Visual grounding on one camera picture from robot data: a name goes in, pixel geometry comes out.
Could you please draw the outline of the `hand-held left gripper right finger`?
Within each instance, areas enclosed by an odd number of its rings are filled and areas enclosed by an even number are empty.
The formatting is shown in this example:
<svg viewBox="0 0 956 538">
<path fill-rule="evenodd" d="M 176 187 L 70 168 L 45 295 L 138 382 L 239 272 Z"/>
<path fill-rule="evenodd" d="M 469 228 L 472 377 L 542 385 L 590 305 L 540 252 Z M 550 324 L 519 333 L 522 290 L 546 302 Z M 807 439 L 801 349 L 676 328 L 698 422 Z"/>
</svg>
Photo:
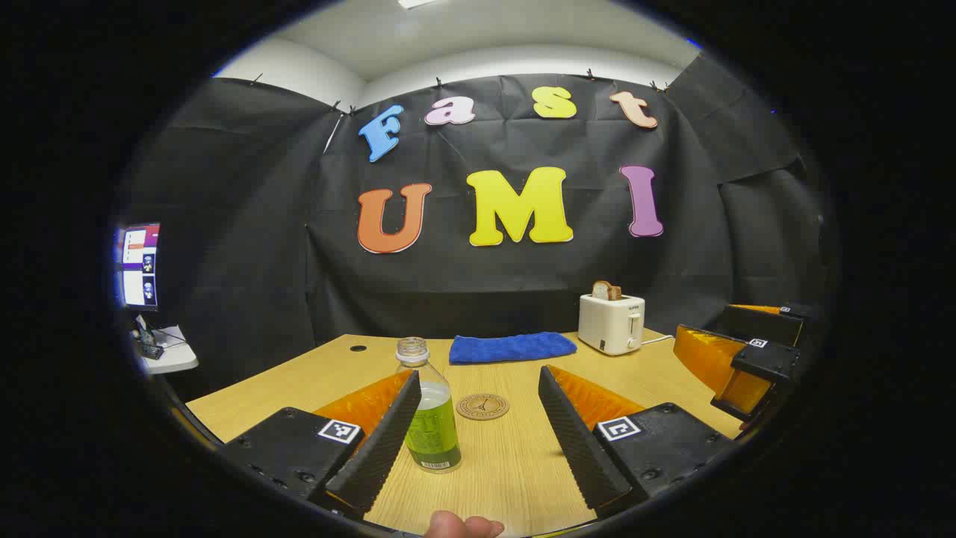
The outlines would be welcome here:
<svg viewBox="0 0 956 538">
<path fill-rule="evenodd" d="M 645 408 L 544 365 L 538 395 L 585 504 L 604 517 L 658 497 L 736 446 L 675 403 Z"/>
</svg>

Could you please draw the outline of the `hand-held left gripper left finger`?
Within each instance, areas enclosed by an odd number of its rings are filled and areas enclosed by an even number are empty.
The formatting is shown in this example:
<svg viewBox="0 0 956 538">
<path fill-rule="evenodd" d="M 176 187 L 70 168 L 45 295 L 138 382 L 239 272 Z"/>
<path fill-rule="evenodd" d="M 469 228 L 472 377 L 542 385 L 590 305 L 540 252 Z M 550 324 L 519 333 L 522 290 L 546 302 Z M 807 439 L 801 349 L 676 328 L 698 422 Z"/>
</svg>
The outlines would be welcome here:
<svg viewBox="0 0 956 538">
<path fill-rule="evenodd" d="M 222 446 L 222 456 L 293 498 L 361 518 L 385 485 L 421 401 L 401 371 L 308 412 L 274 412 Z"/>
</svg>

